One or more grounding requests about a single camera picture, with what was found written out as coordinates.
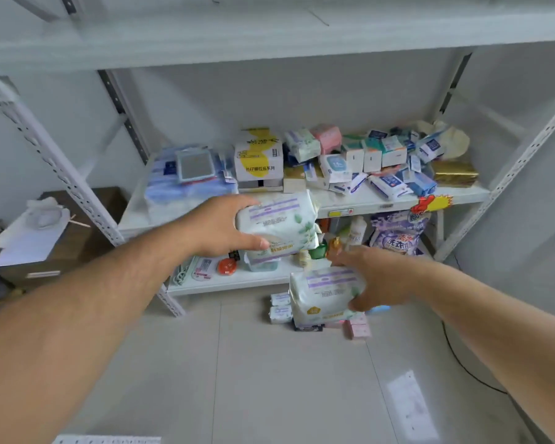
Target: person's left hand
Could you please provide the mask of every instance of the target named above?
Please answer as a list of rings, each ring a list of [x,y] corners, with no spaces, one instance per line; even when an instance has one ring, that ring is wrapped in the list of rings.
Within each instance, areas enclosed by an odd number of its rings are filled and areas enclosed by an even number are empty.
[[[193,243],[193,253],[202,257],[218,257],[237,249],[264,250],[269,247],[265,238],[236,230],[237,212],[250,205],[260,204],[246,195],[215,196],[178,219]]]

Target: white bottle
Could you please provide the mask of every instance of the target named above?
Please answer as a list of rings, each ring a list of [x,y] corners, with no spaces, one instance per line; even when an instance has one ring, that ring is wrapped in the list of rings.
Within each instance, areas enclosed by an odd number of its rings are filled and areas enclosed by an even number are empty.
[[[350,232],[346,240],[346,250],[348,250],[350,246],[360,246],[362,244],[364,233],[366,233],[366,227],[368,227],[368,224],[363,216],[358,215],[353,217]]]

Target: person's right hand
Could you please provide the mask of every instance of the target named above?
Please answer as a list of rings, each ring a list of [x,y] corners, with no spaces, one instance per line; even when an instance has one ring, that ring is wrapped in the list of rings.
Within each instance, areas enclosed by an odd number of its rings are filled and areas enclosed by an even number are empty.
[[[428,262],[377,247],[353,246],[329,255],[334,265],[355,268],[366,280],[366,289],[349,303],[350,310],[402,304],[419,287],[419,268]]]

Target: black cable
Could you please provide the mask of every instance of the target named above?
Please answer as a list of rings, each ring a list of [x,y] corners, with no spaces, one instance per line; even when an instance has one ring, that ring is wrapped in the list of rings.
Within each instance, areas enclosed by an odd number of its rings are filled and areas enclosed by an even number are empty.
[[[454,259],[456,260],[456,265],[459,267],[459,270],[462,271],[462,268],[460,267],[460,263],[459,263],[459,259],[456,258],[455,253],[452,253],[452,255],[454,256]],[[465,366],[464,364],[461,363],[461,361],[459,360],[459,358],[456,356],[456,354],[454,353],[454,349],[452,349],[452,344],[450,343],[450,340],[448,339],[448,334],[446,333],[446,324],[444,321],[442,321],[442,330],[444,330],[444,337],[446,338],[446,343],[448,344],[448,347],[450,349],[450,351],[452,352],[452,356],[454,357],[454,359],[456,360],[456,362],[460,365],[461,368],[463,368],[467,374],[469,374],[471,377],[473,377],[475,380],[477,380],[479,383],[481,383],[482,385],[485,385],[488,388],[493,389],[494,391],[497,391],[498,393],[501,394],[508,394],[507,391],[503,391],[502,389],[499,388],[495,388],[487,383],[485,383],[483,380],[479,379],[477,376],[475,376],[473,373],[471,373]]]

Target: shelf board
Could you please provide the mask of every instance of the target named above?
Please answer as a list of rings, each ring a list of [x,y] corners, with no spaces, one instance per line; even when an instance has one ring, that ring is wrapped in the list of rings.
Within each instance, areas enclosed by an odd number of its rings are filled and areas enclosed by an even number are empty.
[[[210,4],[46,23],[0,43],[0,74],[555,41],[555,5],[446,0]]]
[[[312,269],[321,269],[331,266],[327,259],[315,260],[311,263]],[[169,285],[167,292],[172,296],[185,296],[187,294],[207,293],[210,291],[237,290],[240,288],[251,288],[252,286],[278,285],[289,283],[290,274],[301,272],[303,269],[294,263],[294,257],[288,256],[281,259],[275,271],[252,272],[246,268],[242,261],[238,262],[238,268],[231,276],[214,274],[208,281],[196,281],[188,274],[182,285]]]
[[[145,175],[134,190],[124,215],[119,222],[119,231],[126,239],[135,237],[153,227],[183,216],[194,207],[193,201],[177,201],[163,207],[158,207],[156,215],[149,215],[146,201],[144,201],[144,187],[146,186],[149,172],[150,163],[146,166]],[[363,183],[354,194],[348,196],[318,189],[311,190],[311,193],[320,205],[319,218],[327,218],[330,211],[340,209],[353,209],[353,215],[406,210],[418,202],[418,198],[415,195],[401,196],[400,199],[394,202],[386,201],[367,182]],[[254,196],[261,201],[268,201],[281,194],[264,193],[255,194]],[[475,183],[468,188],[438,187],[436,195],[451,196],[453,205],[472,204],[485,201],[489,197],[489,190],[482,187],[479,183]]]

